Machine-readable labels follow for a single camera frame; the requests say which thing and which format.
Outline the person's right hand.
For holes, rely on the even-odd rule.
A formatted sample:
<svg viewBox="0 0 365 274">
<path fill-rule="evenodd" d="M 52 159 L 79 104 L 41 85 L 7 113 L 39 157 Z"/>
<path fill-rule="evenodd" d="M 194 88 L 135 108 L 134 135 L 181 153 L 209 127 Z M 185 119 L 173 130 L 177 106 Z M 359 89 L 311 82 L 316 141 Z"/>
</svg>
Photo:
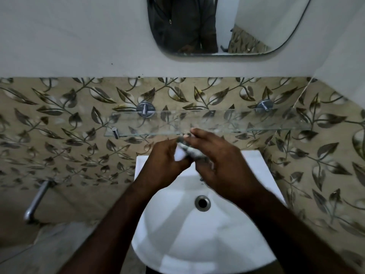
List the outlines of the person's right hand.
<svg viewBox="0 0 365 274">
<path fill-rule="evenodd" d="M 268 191 L 257 180 L 240 150 L 218 135 L 198 129 L 190 130 L 186 142 L 202 151 L 214 164 L 218 176 L 217 188 L 212 188 L 222 198 L 243 210 Z"/>
</svg>

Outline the person's left hand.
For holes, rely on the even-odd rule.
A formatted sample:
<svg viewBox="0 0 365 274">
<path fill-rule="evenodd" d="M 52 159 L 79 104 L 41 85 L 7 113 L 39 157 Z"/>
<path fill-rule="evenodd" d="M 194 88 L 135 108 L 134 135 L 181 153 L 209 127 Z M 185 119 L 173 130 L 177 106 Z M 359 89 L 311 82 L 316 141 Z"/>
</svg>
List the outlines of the person's left hand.
<svg viewBox="0 0 365 274">
<path fill-rule="evenodd" d="M 186 157 L 182 161 L 173 161 L 167 157 L 164 141 L 153 146 L 147 161 L 133 183 L 137 196 L 147 198 L 159 190 L 169 186 L 175 179 L 192 164 L 192 159 Z"/>
</svg>

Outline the white and grey cloth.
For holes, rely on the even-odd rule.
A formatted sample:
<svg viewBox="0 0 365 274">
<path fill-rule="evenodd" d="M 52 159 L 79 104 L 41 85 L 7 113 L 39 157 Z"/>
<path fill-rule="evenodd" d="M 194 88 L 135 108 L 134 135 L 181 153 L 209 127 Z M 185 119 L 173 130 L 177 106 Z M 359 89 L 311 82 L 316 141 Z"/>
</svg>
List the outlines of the white and grey cloth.
<svg viewBox="0 0 365 274">
<path fill-rule="evenodd" d="M 186 135 L 186 137 L 180 136 L 176 139 L 177 146 L 174 153 L 174 160 L 181 161 L 186 157 L 190 157 L 194 161 L 204 161 L 210 165 L 211 169 L 214 169 L 213 162 L 202 151 L 186 142 L 186 138 L 190 136 L 191 135 Z"/>
</svg>

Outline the person's right forearm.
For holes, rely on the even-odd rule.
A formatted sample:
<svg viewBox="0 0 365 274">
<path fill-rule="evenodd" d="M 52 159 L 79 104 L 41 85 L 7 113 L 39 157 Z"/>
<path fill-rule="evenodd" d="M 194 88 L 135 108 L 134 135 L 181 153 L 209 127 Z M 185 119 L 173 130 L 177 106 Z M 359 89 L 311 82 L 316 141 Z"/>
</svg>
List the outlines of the person's right forearm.
<svg viewBox="0 0 365 274">
<path fill-rule="evenodd" d="M 358 274 L 272 193 L 239 207 L 260 230 L 286 274 Z"/>
</svg>

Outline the person's left forearm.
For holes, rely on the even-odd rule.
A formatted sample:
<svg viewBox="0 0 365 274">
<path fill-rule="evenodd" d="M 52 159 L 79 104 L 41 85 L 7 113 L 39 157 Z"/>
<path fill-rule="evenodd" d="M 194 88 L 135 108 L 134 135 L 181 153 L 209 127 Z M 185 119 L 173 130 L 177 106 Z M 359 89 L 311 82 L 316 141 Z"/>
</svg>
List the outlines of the person's left forearm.
<svg viewBox="0 0 365 274">
<path fill-rule="evenodd" d="M 148 202 L 174 180 L 137 178 L 57 274 L 120 274 Z"/>
</svg>

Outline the metal sink drain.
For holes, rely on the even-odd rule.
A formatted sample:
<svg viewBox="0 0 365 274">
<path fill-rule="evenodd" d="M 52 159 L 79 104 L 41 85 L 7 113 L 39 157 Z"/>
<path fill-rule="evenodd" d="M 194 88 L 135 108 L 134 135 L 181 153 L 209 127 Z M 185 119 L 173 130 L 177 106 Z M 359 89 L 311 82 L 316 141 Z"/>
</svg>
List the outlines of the metal sink drain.
<svg viewBox="0 0 365 274">
<path fill-rule="evenodd" d="M 204 195 L 196 197 L 194 205 L 200 212 L 207 212 L 211 208 L 211 202 L 209 198 Z"/>
</svg>

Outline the clear glass shelf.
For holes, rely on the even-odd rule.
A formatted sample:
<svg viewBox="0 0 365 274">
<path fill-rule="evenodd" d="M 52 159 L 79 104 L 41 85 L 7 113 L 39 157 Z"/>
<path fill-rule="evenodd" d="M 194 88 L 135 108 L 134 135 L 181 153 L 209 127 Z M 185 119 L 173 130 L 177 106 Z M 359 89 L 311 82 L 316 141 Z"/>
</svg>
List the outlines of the clear glass shelf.
<svg viewBox="0 0 365 274">
<path fill-rule="evenodd" d="M 150 118 L 137 112 L 114 113 L 103 120 L 105 136 L 112 136 L 112 128 L 120 137 L 182 135 L 191 128 L 212 133 L 247 133 L 276 130 L 309 129 L 311 124 L 294 108 L 273 108 L 270 112 L 257 113 L 255 109 L 180 110 L 156 111 Z"/>
</svg>

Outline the white ceramic sink basin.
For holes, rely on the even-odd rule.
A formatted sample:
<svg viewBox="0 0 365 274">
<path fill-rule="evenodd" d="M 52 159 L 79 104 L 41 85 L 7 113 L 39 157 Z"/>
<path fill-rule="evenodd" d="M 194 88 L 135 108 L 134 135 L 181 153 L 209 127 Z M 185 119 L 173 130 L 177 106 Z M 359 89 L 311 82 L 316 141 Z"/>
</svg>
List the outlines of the white ceramic sink basin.
<svg viewBox="0 0 365 274">
<path fill-rule="evenodd" d="M 207 212 L 194 205 L 200 195 L 211 202 Z M 195 163 L 151 198 L 131 245 L 147 267 L 163 274 L 236 274 L 276 261 L 254 222 L 210 189 Z"/>
</svg>

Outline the round metal shelf mount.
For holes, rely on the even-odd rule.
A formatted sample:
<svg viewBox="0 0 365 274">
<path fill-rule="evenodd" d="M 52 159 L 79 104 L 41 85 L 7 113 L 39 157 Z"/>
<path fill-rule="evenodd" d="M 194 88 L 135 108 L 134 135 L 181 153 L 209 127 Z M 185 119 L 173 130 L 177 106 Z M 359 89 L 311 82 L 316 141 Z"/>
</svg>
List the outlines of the round metal shelf mount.
<svg viewBox="0 0 365 274">
<path fill-rule="evenodd" d="M 152 103 L 143 101 L 136 106 L 136 112 L 142 118 L 150 118 L 155 114 L 156 109 Z"/>
<path fill-rule="evenodd" d="M 255 111 L 257 113 L 270 112 L 273 109 L 273 105 L 273 101 L 271 101 L 270 99 L 265 99 L 260 101 L 258 105 L 256 105 Z"/>
</svg>

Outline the metal wall pipe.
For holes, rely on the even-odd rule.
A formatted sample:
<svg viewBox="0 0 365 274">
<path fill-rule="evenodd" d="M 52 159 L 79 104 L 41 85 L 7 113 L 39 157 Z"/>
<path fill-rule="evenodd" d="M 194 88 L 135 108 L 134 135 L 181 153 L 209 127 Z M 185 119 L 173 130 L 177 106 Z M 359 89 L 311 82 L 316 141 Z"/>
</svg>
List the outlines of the metal wall pipe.
<svg viewBox="0 0 365 274">
<path fill-rule="evenodd" d="M 35 212 L 39 207 L 44 195 L 48 191 L 48 189 L 53 188 L 56 185 L 56 182 L 52 179 L 44 180 L 42 184 L 39 186 L 39 189 L 31 201 L 29 207 L 26 209 L 23 219 L 26 224 L 37 224 L 39 221 L 35 219 Z"/>
</svg>

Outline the rounded wall mirror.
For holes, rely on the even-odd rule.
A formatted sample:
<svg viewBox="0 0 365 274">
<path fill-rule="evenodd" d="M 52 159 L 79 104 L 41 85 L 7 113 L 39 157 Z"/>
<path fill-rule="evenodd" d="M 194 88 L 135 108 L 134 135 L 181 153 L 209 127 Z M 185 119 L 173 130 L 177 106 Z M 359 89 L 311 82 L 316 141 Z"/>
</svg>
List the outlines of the rounded wall mirror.
<svg viewBox="0 0 365 274">
<path fill-rule="evenodd" d="M 262 55 L 280 48 L 311 0 L 147 0 L 158 47 L 180 56 Z"/>
</svg>

